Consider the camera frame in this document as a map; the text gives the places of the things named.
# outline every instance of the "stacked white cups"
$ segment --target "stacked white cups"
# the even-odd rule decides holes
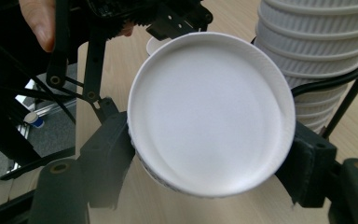
[[[255,46],[290,88],[358,67],[358,0],[262,0],[258,16]],[[297,120],[319,133],[347,86],[296,97]]]

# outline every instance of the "table surface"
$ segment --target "table surface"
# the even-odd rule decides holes
[[[209,31],[235,35],[250,42],[255,37],[259,0],[203,1],[214,16]],[[148,57],[150,39],[144,27],[132,37],[107,43],[101,96],[113,98],[120,111],[127,110],[131,83]],[[83,80],[87,43],[79,48],[78,80]],[[77,101],[76,149],[100,127],[89,104]],[[358,96],[333,131],[330,141],[337,146],[337,161],[358,158]],[[200,199],[165,189],[145,172],[135,156],[120,194],[117,210],[90,209],[91,223],[328,223],[323,208],[305,209],[292,205],[281,182],[273,176],[256,189],[224,199]]]

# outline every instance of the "white paper cup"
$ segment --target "white paper cup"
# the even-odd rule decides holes
[[[336,108],[336,105],[337,103],[331,105],[324,111],[316,112],[313,114],[309,113],[308,115],[296,115],[296,119],[303,124],[311,124],[319,120],[329,118],[330,115],[333,113],[334,109]]]
[[[347,89],[348,84],[342,85],[340,87],[327,90],[327,91],[313,91],[307,92],[302,95],[299,95],[295,98],[295,102],[297,103],[317,103],[317,102],[325,102],[329,99],[337,99],[341,97],[345,90]]]
[[[325,105],[316,105],[316,106],[296,105],[296,117],[298,119],[306,119],[310,117],[320,116],[324,113],[327,113],[330,110],[333,110],[337,106],[338,102],[339,102],[339,98],[336,101],[333,101]]]
[[[273,61],[237,37],[209,32],[175,38],[146,60],[128,117],[153,179],[208,198],[274,175],[296,126],[292,93]]]
[[[315,106],[325,106],[325,105],[331,105],[336,101],[339,101],[341,95],[338,94],[334,97],[325,99],[325,100],[319,100],[319,101],[313,101],[313,102],[296,102],[295,99],[295,105],[297,107],[301,106],[301,107],[315,107]]]
[[[330,118],[331,114],[333,113],[333,111],[329,111],[329,113],[326,113],[324,115],[321,115],[321,116],[318,116],[318,117],[315,117],[315,118],[307,118],[307,119],[297,119],[298,122],[302,123],[303,125],[311,128],[312,130],[314,130],[315,128],[315,125],[316,123],[325,123],[327,121],[328,118]]]
[[[270,5],[295,13],[342,15],[358,12],[358,0],[264,0]]]
[[[277,49],[265,45],[260,39],[255,40],[255,46],[265,52],[281,71],[289,77],[300,78],[329,78],[347,74],[358,67],[358,55],[334,61],[313,61],[314,59],[298,59],[282,55]]]
[[[358,36],[358,13],[307,15],[261,2],[258,16],[270,29],[292,37],[328,40]]]
[[[149,41],[147,41],[146,45],[146,51],[147,54],[150,56],[152,55],[156,50],[164,46],[166,43],[170,42],[171,40],[169,38],[164,40],[157,40],[155,37],[151,37]]]
[[[30,112],[24,118],[24,121],[32,125],[35,128],[42,128],[45,125],[43,121],[35,112]]]
[[[309,61],[336,61],[358,55],[358,36],[339,40],[312,40],[279,34],[262,21],[256,26],[256,35],[264,45],[281,55]]]
[[[291,89],[297,87],[297,86],[301,86],[304,84],[309,84],[309,83],[314,83],[314,82],[318,82],[318,81],[323,81],[325,79],[322,78],[303,78],[303,77],[289,77],[285,74],[284,75],[284,79],[286,79],[287,84],[289,84],[289,87]]]
[[[320,133],[327,121],[328,118],[325,118],[311,124],[306,124],[305,126],[313,130],[315,133]]]

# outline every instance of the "black metal bracket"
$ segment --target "black metal bracket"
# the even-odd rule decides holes
[[[325,91],[328,89],[333,89],[339,86],[342,86],[344,84],[353,82],[353,85],[351,86],[350,90],[346,94],[344,100],[340,104],[337,112],[335,113],[334,117],[330,120],[327,127],[323,130],[321,133],[321,136],[325,139],[328,139],[330,134],[334,131],[336,126],[338,125],[339,121],[341,120],[342,116],[344,116],[345,112],[350,107],[351,103],[355,99],[355,97],[358,94],[358,68],[354,71],[340,76],[340,77],[334,77],[329,78],[324,81],[314,82],[310,84],[301,85],[298,87],[295,87],[292,89],[293,97],[297,97],[300,94],[304,94],[310,91]]]
[[[78,0],[74,6],[80,6],[89,21],[87,25],[90,36],[84,84],[66,76],[70,46],[70,0],[56,0],[56,41],[47,71],[47,83],[52,88],[91,104],[101,123],[113,115],[106,114],[107,112],[114,112],[111,109],[103,109],[107,100],[100,97],[105,44],[107,39],[114,37],[121,30],[125,21],[150,25],[147,31],[157,39],[174,39],[191,32],[206,31],[213,20],[212,13],[200,4],[200,0],[145,0],[128,3]],[[65,81],[71,81],[81,87],[82,93],[65,89]]]

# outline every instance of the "finger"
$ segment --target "finger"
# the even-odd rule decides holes
[[[40,46],[51,52],[55,36],[55,0],[19,0],[21,13]]]
[[[131,36],[133,31],[133,26],[134,26],[133,22],[126,22],[126,24],[124,24],[123,29],[120,31],[120,33],[117,36],[120,35]]]

